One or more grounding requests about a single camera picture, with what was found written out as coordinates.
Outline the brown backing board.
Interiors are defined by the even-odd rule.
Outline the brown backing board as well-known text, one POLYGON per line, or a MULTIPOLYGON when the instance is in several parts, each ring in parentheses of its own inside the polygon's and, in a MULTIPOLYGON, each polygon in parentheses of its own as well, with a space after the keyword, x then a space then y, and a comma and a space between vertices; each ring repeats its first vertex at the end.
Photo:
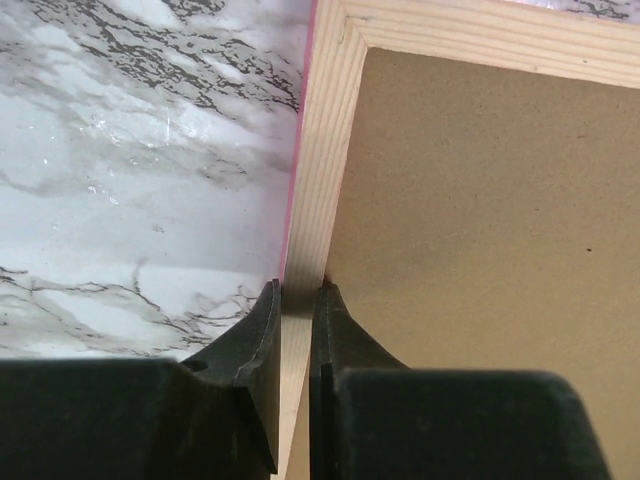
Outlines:
POLYGON ((311 477, 637 478, 638 90, 366 47, 304 114, 311 477))

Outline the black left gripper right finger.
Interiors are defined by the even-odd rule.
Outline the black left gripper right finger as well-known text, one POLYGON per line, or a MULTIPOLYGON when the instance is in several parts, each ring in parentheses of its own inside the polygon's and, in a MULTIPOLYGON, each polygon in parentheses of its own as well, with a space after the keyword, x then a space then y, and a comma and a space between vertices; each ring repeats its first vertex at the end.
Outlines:
POLYGON ((583 403, 539 370, 413 369, 319 289, 309 370, 314 479, 607 479, 583 403))

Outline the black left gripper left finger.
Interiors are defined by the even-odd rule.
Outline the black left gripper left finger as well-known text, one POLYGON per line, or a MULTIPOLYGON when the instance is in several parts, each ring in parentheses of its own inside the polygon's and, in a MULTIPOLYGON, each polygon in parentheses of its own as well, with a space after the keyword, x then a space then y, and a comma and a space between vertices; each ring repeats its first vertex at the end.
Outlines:
POLYGON ((183 361, 5 360, 5 479, 267 479, 278 468, 281 287, 183 361))

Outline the pink photo frame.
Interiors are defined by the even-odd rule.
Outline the pink photo frame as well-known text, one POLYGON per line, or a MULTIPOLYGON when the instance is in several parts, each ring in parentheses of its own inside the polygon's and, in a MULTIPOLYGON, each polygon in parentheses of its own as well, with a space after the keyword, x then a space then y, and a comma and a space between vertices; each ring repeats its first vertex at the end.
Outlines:
POLYGON ((536 368, 639 475, 639 5, 318 1, 286 264, 404 362, 536 368))

